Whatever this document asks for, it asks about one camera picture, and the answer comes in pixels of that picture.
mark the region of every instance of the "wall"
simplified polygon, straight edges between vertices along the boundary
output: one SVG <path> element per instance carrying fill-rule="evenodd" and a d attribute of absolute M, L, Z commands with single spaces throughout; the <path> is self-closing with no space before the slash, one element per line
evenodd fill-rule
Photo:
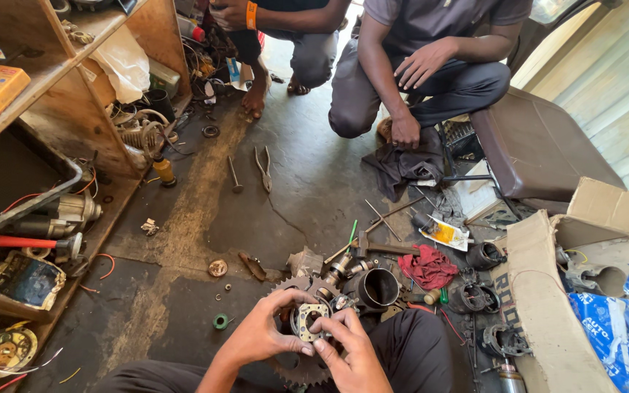
<path fill-rule="evenodd" d="M 629 0 L 600 11 L 553 32 L 511 84 L 569 112 L 629 189 Z"/>

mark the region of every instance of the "grey t-shirt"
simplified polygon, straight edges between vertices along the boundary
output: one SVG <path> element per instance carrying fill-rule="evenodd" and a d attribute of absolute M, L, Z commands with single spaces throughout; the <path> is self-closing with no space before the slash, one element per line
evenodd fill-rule
<path fill-rule="evenodd" d="M 365 12 L 391 26 L 382 42 L 389 55 L 411 55 L 443 37 L 469 37 L 487 14 L 495 26 L 530 15 L 532 0 L 365 0 Z"/>

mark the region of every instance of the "grey trousers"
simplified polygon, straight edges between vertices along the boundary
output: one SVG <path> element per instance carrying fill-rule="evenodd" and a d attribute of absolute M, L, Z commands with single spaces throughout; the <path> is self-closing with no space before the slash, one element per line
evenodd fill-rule
<path fill-rule="evenodd" d="M 423 310 L 405 310 L 376 326 L 371 342 L 395 393 L 448 393 L 453 371 L 450 346 L 440 318 Z M 93 393 L 194 393 L 206 369 L 188 364 L 140 360 L 111 371 Z M 232 393 L 282 392 L 237 378 Z M 332 380 L 308 393 L 338 392 Z"/>
<path fill-rule="evenodd" d="M 404 58 L 389 56 L 392 69 L 397 69 Z M 506 94 L 509 82 L 510 71 L 504 64 L 451 59 L 418 88 L 400 91 L 431 97 L 410 108 L 425 128 L 490 106 Z M 344 47 L 331 87 L 331 129 L 344 138 L 370 131 L 380 109 L 380 97 L 358 61 L 358 39 L 351 39 Z"/>
<path fill-rule="evenodd" d="M 338 31 L 331 34 L 305 34 L 271 29 L 262 31 L 274 39 L 288 40 L 294 44 L 290 67 L 302 86 L 313 89 L 331 78 L 336 45 L 339 42 Z M 240 61 L 254 65 L 261 54 L 256 31 L 232 31 L 229 37 L 239 51 Z"/>

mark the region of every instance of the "red cloth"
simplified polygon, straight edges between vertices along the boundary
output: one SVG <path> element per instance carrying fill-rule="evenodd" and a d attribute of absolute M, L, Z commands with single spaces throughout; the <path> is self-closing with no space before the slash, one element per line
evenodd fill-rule
<path fill-rule="evenodd" d="M 417 285 L 424 290 L 443 288 L 448 282 L 453 280 L 453 276 L 458 274 L 458 266 L 450 263 L 450 259 L 444 253 L 433 247 L 422 244 L 418 246 L 421 256 L 414 258 L 413 255 L 398 257 L 402 272 L 407 277 L 411 275 Z"/>

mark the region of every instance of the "brown chair seat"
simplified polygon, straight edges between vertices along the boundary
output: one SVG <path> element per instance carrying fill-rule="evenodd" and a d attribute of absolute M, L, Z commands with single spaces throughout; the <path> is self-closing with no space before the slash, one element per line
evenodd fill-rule
<path fill-rule="evenodd" d="M 577 122 L 552 102 L 511 87 L 470 120 L 505 197 L 568 202 L 581 176 L 626 189 Z"/>

